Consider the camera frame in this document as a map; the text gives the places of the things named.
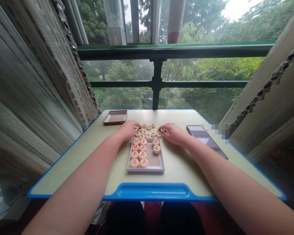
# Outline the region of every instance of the smartphone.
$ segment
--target smartphone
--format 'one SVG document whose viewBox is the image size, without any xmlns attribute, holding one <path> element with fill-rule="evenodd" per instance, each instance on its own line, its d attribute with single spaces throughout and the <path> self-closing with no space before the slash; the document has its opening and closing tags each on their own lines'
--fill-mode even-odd
<svg viewBox="0 0 294 235">
<path fill-rule="evenodd" d="M 228 160 L 228 157 L 224 154 L 224 152 L 219 148 L 219 146 L 214 142 L 214 140 L 202 126 L 186 126 L 186 129 L 188 130 L 189 134 L 199 139 L 205 145 L 209 146 L 226 160 Z"/>
</svg>

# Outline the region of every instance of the forearm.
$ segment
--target forearm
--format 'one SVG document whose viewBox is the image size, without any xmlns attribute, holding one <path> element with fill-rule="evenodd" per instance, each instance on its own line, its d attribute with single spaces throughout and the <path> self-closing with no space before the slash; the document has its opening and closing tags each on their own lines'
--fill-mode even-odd
<svg viewBox="0 0 294 235">
<path fill-rule="evenodd" d="M 184 147 L 247 234 L 294 234 L 294 211 L 242 170 L 191 137 Z"/>
<path fill-rule="evenodd" d="M 84 234 L 101 203 L 121 144 L 114 134 L 107 137 L 46 202 L 23 234 Z"/>
</svg>

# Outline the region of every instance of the window frame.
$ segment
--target window frame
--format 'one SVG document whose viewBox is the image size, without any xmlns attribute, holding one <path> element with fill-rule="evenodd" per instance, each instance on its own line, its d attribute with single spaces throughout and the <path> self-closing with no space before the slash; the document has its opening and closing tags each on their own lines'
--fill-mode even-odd
<svg viewBox="0 0 294 235">
<path fill-rule="evenodd" d="M 153 110 L 159 107 L 162 88 L 244 88 L 248 81 L 162 81 L 161 69 L 167 59 L 265 57 L 274 42 L 165 44 L 132 46 L 91 46 L 77 48 L 80 60 L 149 59 L 154 63 L 154 75 L 149 81 L 90 82 L 100 87 L 150 87 L 153 91 Z"/>
</svg>

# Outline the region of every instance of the tree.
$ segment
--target tree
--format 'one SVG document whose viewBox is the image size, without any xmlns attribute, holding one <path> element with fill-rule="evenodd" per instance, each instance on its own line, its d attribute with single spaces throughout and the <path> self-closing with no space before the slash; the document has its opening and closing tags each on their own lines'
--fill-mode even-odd
<svg viewBox="0 0 294 235">
<path fill-rule="evenodd" d="M 102 1 L 77 2 L 79 8 L 83 6 L 80 13 L 85 21 L 98 20 L 98 12 L 103 12 Z M 230 22 L 222 16 L 226 4 L 226 0 L 188 0 L 179 43 L 276 40 L 294 14 L 294 0 L 264 0 L 237 22 Z M 140 22 L 146 28 L 140 31 L 140 41 L 149 42 L 150 0 L 139 0 L 139 5 Z M 159 43 L 167 42 L 168 16 L 169 0 L 162 0 Z M 87 22 L 86 28 L 88 37 L 94 40 L 101 37 L 100 24 Z M 126 28 L 130 40 L 131 22 Z M 262 57 L 168 59 L 163 63 L 161 77 L 164 81 L 248 81 L 262 61 Z M 150 80 L 153 76 L 153 64 L 148 60 L 83 63 L 90 81 Z M 159 108 L 193 108 L 210 123 L 219 123 L 241 91 L 241 88 L 164 88 L 160 91 Z M 102 109 L 150 109 L 152 105 L 152 91 L 148 87 L 95 88 L 94 93 Z"/>
<path fill-rule="evenodd" d="M 76 0 L 89 43 L 109 43 L 103 0 Z"/>
<path fill-rule="evenodd" d="M 215 32 L 217 42 L 275 41 L 294 15 L 294 0 L 264 0 L 238 22 L 227 23 Z"/>
</svg>

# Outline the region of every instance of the dark pants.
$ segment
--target dark pants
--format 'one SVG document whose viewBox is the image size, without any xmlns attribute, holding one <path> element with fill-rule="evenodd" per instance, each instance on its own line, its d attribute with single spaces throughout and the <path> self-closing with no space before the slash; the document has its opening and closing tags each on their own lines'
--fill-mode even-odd
<svg viewBox="0 0 294 235">
<path fill-rule="evenodd" d="M 107 213 L 107 235 L 147 234 L 140 202 L 116 202 Z M 198 211 L 189 202 L 164 202 L 159 234 L 205 234 Z"/>
</svg>

